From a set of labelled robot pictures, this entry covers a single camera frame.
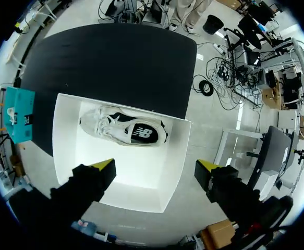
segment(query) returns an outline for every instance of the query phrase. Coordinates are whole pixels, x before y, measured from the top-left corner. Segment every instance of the white panel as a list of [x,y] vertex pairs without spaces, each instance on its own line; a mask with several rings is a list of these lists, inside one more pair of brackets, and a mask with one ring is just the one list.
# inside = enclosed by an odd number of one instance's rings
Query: white panel
[[[159,147],[121,146],[94,138],[79,126],[79,117],[101,105],[119,107],[129,116],[163,121],[167,142]],[[59,94],[53,122],[53,155],[59,183],[64,184],[72,169],[115,159],[117,176],[101,203],[111,206],[162,213],[179,182],[189,141],[191,122],[123,105]]]

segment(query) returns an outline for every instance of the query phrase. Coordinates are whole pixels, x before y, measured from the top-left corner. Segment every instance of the shoe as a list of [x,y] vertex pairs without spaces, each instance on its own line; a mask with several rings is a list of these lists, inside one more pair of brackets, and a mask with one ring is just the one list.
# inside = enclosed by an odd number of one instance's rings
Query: shoe
[[193,31],[192,27],[186,26],[186,28],[187,28],[187,31],[188,31],[189,34],[194,34],[194,31]]
[[171,23],[171,25],[169,25],[169,30],[170,31],[175,31],[177,29],[178,25]]
[[132,117],[120,108],[101,106],[85,113],[80,126],[87,134],[123,146],[157,147],[166,142],[168,134],[161,120]]

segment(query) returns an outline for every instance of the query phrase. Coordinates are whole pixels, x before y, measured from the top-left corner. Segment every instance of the tabletop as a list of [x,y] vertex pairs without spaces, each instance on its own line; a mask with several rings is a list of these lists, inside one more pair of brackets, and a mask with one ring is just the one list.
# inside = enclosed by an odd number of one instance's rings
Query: tabletop
[[196,43],[137,24],[94,24],[45,38],[31,52],[21,88],[36,92],[33,142],[52,155],[58,93],[185,118]]

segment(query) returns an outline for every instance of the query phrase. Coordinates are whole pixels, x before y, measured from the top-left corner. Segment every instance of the leg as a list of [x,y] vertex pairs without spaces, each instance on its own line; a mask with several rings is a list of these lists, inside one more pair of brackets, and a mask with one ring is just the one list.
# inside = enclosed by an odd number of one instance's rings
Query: leg
[[184,19],[184,14],[193,0],[177,0],[174,14],[171,18],[171,23],[175,25],[181,25]]
[[203,12],[206,10],[206,8],[211,4],[211,2],[212,0],[196,0],[196,3],[194,4],[191,13],[185,21],[186,26],[193,28],[198,22]]

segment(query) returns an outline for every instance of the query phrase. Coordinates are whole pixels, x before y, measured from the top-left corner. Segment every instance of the gray floor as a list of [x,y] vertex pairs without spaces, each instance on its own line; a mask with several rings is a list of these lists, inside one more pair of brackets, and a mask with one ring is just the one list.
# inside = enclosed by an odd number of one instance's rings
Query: gray floor
[[[99,1],[74,1],[52,25],[46,36],[74,27],[98,23],[98,6]],[[169,18],[172,12],[173,7],[169,11]],[[214,1],[197,24],[195,30],[197,34],[188,37],[197,43],[209,41],[226,45],[219,36],[208,35],[202,30],[209,14],[220,17],[225,26],[230,28],[235,28],[241,19],[238,13]],[[181,27],[177,32],[187,35]],[[200,47],[198,53],[204,56],[204,61],[196,61],[195,74],[204,74],[207,60],[220,56],[211,44]],[[186,119],[192,121],[192,128],[185,165],[178,187],[164,213],[142,213],[93,203],[83,219],[95,222],[100,231],[107,231],[121,240],[137,245],[176,243],[184,235],[192,235],[207,225],[226,219],[219,206],[210,203],[194,179],[194,163],[198,158],[214,161],[222,136],[222,127],[235,129],[240,120],[240,129],[255,131],[258,113],[252,110],[251,103],[245,102],[240,117],[238,109],[224,110],[217,95],[205,97],[191,91]],[[263,106],[260,132],[266,132],[269,125],[277,125],[277,111]],[[256,143],[253,139],[239,137],[234,149],[235,139],[229,137],[221,164],[226,164],[227,159],[237,152],[252,149]],[[24,146],[26,149],[22,150],[21,155],[26,173],[33,185],[49,196],[50,188],[58,187],[53,158],[32,142],[26,142]],[[243,171],[250,171],[246,159],[237,159],[237,165],[240,169],[243,168]]]

